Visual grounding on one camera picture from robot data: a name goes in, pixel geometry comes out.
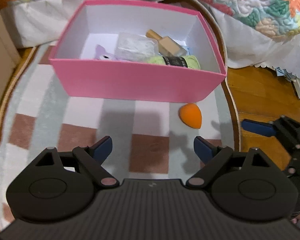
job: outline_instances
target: orange makeup sponge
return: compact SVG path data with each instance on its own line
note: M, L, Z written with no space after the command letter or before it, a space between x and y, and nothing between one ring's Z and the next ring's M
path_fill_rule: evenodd
M202 124L202 116L200 108L196 104L186 104L179 110L180 119L187 126L194 129L200 129Z

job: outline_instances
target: bed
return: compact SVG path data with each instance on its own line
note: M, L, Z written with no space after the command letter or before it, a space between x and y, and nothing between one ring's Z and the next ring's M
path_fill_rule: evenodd
M0 0L17 48L56 40L83 0ZM216 19L228 66L270 66L300 78L300 0L196 0Z

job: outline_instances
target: plush toy eye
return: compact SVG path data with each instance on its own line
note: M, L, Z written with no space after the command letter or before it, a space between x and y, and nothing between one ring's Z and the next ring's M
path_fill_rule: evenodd
M106 55L106 54L103 54L103 55L101 55L101 56L99 57L99 59L101 59L101 60L111 60L111 56Z

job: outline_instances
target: blue gripper pad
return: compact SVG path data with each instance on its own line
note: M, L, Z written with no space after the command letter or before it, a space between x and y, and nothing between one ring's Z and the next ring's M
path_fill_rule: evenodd
M197 137L193 141L193 147L195 154L199 157L199 159L207 164L213 158L213 149L208 147L203 141L199 140Z
M241 122L241 127L249 132L260 134L263 136L271 137L276 135L276 131L272 124L264 122L256 122L249 119L244 119Z
M109 137L93 152L93 158L101 165L112 152L112 139Z

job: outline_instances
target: black label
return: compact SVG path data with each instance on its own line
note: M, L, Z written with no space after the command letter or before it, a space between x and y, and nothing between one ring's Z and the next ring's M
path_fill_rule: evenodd
M162 57L166 65L188 67L187 62L182 57Z

